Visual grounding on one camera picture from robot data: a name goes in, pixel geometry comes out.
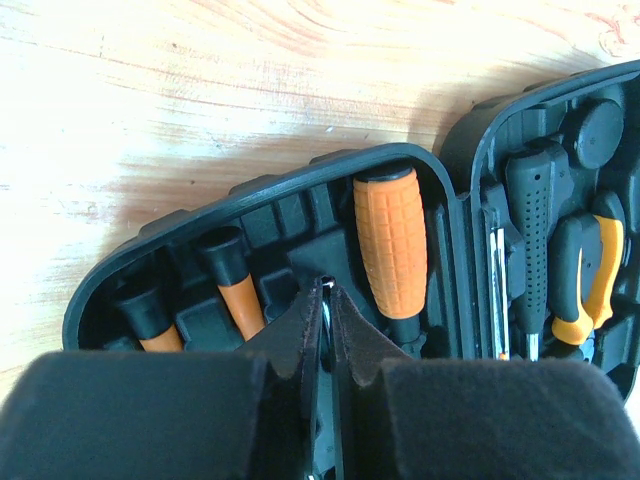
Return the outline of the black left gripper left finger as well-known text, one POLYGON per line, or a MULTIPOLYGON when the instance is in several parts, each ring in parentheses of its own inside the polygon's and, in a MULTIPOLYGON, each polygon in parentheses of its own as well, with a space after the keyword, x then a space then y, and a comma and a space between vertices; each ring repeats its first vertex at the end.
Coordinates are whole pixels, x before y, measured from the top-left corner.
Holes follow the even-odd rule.
POLYGON ((304 479, 323 289, 230 352, 43 355, 1 411, 5 479, 304 479))

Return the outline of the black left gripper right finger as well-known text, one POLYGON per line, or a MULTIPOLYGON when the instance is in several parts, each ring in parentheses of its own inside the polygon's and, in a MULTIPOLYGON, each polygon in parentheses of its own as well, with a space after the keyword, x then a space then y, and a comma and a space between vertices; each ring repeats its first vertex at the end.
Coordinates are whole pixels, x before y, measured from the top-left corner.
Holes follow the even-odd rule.
POLYGON ((408 357, 331 294, 340 479, 635 479, 616 386, 566 360, 408 357))

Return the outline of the black orange screwdriver handle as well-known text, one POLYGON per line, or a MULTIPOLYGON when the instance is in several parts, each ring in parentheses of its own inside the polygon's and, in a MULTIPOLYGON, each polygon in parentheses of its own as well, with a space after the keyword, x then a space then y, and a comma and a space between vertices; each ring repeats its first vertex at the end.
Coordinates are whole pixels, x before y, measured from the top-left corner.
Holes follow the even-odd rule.
POLYGON ((322 329, 320 361, 322 370, 327 374, 332 372, 332 317, 331 317, 331 294, 335 286, 335 278, 323 276, 322 283, 322 329))

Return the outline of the small orange black screwdriver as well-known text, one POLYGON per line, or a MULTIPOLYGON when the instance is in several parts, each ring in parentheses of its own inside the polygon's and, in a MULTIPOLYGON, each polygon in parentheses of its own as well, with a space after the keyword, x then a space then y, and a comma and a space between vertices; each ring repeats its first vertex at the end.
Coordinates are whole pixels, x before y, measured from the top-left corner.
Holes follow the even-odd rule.
POLYGON ((248 341, 266 323, 245 259, 242 238, 239 227, 223 226, 201 236, 197 250, 243 339, 248 341))

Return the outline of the silver orange utility knife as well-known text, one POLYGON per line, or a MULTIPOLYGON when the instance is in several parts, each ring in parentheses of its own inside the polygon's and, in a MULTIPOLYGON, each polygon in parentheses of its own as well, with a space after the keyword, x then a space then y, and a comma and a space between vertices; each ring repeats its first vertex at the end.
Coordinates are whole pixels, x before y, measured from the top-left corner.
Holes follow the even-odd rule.
POLYGON ((498 212, 495 209, 490 209, 489 213, 491 214, 489 254, 494 357, 498 360, 508 361, 511 355, 504 228, 500 225, 498 212))

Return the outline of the orange grid handle tool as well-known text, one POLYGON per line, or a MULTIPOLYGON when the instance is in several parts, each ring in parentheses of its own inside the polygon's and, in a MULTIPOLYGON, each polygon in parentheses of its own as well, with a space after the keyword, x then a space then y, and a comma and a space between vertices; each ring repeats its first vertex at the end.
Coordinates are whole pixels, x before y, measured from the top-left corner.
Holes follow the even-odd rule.
POLYGON ((380 313, 393 342, 421 357, 426 335, 420 314, 427 290, 427 235, 415 169, 392 164, 353 179, 354 211, 361 257, 380 313))

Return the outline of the black plastic tool case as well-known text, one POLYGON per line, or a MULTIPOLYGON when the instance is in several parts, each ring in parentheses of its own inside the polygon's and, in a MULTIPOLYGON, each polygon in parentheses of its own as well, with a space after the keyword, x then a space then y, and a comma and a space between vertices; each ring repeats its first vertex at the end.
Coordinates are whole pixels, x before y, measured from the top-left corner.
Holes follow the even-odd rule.
POLYGON ((357 235, 353 179, 409 164, 417 174, 427 235, 426 302, 420 314, 426 358, 495 358, 491 315, 490 209, 504 228, 510 355, 525 358, 513 301, 524 293, 524 241, 511 222, 505 167, 522 152, 551 159, 549 242, 558 221, 618 195, 625 218, 613 316, 578 347, 557 340, 548 304, 539 358, 600 367, 623 396, 639 369, 639 65, 588 70, 479 103, 447 134, 439 153, 411 143, 341 150, 284 175, 234 187, 199 209, 178 210, 144 226, 81 282, 64 316, 68 350, 138 350, 114 305, 128 284, 157 284, 188 350, 224 351, 242 336, 197 242, 223 226, 243 232, 243 250, 265 322, 284 314, 317 277, 335 278, 357 310, 390 333, 365 273, 357 235))

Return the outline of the orange black pliers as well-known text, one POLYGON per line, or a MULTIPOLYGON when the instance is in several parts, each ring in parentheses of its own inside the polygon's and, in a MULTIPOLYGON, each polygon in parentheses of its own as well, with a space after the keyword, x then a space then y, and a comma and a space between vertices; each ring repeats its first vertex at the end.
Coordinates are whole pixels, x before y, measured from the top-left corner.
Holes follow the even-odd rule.
POLYGON ((549 242, 548 292, 557 340, 581 346, 613 316, 624 235, 623 207, 612 191, 597 195, 589 210, 558 221, 549 242))

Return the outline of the claw hammer black grip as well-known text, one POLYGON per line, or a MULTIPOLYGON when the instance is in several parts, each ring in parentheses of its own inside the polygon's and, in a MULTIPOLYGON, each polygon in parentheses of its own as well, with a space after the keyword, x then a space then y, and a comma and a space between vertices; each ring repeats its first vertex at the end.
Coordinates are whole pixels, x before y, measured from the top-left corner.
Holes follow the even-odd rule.
POLYGON ((524 241, 524 293, 513 301, 524 334, 525 357, 539 359, 539 336, 547 318, 551 159, 542 150, 511 157, 505 167, 511 222, 524 241))

